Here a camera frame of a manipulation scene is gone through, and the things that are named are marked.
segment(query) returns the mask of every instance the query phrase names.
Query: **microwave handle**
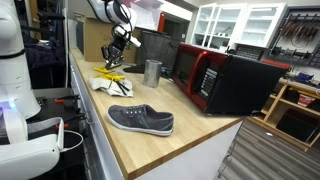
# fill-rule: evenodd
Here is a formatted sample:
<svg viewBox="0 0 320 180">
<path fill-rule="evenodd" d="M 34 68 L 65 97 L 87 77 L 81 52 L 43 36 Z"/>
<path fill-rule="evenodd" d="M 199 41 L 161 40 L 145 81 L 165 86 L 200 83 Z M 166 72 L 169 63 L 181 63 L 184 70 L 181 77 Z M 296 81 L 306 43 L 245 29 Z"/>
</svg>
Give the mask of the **microwave handle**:
<svg viewBox="0 0 320 180">
<path fill-rule="evenodd" d="M 194 78 L 196 76 L 196 71 L 198 69 L 198 66 L 200 64 L 200 62 L 207 56 L 208 52 L 207 51 L 203 51 L 201 52 L 198 57 L 197 57 L 197 60 L 196 62 L 194 63 L 194 66 L 192 68 L 192 71 L 191 71 L 191 75 L 190 75 L 190 78 L 189 78 L 189 83 L 188 83 L 188 86 L 187 86 L 187 91 L 188 91 L 188 94 L 191 95 L 192 94 L 192 85 L 193 85 L 193 81 L 194 81 Z"/>
</svg>

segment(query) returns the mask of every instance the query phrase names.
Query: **glass cabinet door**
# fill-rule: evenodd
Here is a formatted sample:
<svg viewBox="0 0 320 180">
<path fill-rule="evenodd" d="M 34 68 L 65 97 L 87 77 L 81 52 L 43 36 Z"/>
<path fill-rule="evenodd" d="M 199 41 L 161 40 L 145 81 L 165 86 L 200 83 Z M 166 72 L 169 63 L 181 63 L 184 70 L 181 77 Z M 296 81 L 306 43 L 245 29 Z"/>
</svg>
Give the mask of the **glass cabinet door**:
<svg viewBox="0 0 320 180">
<path fill-rule="evenodd" d="M 204 46 L 216 3 L 200 6 L 190 44 Z"/>
<path fill-rule="evenodd" d="M 259 47 L 267 47 L 270 37 L 274 34 L 285 3 L 268 5 L 250 5 L 245 26 L 238 39 L 239 43 Z"/>
<path fill-rule="evenodd" d="M 238 28 L 237 22 L 239 17 L 244 13 L 246 4 L 228 4 L 220 5 L 217 15 L 215 16 L 213 28 L 210 30 L 210 39 L 208 48 L 225 51 L 229 46 L 230 39 Z"/>
</svg>

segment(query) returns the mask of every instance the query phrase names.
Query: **gray sneaker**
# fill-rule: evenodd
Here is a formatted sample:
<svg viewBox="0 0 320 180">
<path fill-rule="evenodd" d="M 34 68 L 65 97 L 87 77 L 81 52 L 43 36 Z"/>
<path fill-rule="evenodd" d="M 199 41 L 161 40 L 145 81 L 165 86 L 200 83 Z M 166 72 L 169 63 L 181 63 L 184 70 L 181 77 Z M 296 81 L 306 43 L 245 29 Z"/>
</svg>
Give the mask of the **gray sneaker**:
<svg viewBox="0 0 320 180">
<path fill-rule="evenodd" d="M 119 129 L 158 136 L 169 136 L 173 131 L 173 115 L 168 112 L 156 112 L 149 105 L 113 105 L 107 115 L 109 121 Z"/>
</svg>

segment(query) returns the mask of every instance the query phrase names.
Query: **red microwave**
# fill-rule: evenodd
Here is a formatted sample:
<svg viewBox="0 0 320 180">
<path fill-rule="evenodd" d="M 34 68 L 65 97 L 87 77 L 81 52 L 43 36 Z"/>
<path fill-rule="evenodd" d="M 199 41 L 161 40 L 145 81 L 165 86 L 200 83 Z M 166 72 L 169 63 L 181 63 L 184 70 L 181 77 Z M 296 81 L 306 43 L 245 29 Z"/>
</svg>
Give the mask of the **red microwave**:
<svg viewBox="0 0 320 180">
<path fill-rule="evenodd" d="M 286 69 L 181 43 L 172 79 L 207 114 L 260 112 Z"/>
</svg>

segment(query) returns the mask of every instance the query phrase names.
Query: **metal cup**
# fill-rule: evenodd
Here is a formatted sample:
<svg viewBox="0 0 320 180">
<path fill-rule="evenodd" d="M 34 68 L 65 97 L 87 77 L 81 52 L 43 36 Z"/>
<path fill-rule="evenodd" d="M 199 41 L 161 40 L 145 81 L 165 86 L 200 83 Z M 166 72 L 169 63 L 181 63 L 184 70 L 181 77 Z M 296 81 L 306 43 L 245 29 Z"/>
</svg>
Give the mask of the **metal cup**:
<svg viewBox="0 0 320 180">
<path fill-rule="evenodd" d="M 159 85 L 162 62 L 148 59 L 144 70 L 143 85 L 156 88 Z"/>
</svg>

